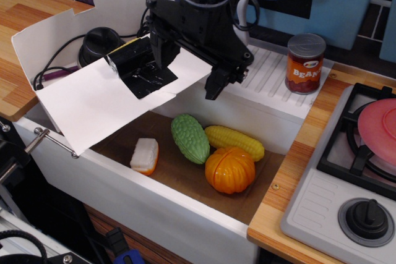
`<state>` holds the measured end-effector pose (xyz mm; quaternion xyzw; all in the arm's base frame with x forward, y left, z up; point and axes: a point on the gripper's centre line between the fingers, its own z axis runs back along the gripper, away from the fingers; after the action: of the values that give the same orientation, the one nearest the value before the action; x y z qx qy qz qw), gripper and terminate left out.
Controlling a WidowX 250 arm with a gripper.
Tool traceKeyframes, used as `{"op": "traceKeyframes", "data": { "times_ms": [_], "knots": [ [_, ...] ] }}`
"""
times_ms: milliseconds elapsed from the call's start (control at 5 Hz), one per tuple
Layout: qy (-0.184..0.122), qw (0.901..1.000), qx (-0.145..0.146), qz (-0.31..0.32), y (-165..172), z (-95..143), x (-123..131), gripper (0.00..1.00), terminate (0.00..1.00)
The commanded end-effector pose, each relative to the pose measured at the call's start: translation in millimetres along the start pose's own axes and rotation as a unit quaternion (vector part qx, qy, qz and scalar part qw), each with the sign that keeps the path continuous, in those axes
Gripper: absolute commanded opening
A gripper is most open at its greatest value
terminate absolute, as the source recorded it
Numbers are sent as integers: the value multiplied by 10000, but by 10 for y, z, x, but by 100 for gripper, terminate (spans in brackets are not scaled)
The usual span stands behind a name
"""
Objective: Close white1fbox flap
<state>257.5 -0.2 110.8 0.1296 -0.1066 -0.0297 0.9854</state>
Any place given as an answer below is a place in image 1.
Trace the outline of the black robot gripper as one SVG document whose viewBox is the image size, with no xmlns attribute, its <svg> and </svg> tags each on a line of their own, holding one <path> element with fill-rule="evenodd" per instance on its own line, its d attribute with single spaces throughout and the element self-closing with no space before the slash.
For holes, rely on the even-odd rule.
<svg viewBox="0 0 396 264">
<path fill-rule="evenodd" d="M 241 83 L 254 60 L 233 28 L 228 4 L 195 6 L 186 1 L 146 0 L 150 43 L 157 66 L 167 68 L 184 48 L 212 66 L 205 99 L 216 100 L 228 83 Z"/>
</svg>

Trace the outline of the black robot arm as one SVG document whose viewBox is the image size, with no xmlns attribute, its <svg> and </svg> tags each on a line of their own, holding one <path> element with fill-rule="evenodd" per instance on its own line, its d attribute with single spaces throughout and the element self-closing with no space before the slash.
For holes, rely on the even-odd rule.
<svg viewBox="0 0 396 264">
<path fill-rule="evenodd" d="M 146 0 L 153 56 L 168 67 L 184 48 L 210 64 L 206 99 L 215 100 L 229 83 L 241 83 L 254 56 L 235 33 L 248 31 L 235 21 L 240 0 Z M 257 0 L 251 0 L 256 12 Z"/>
</svg>

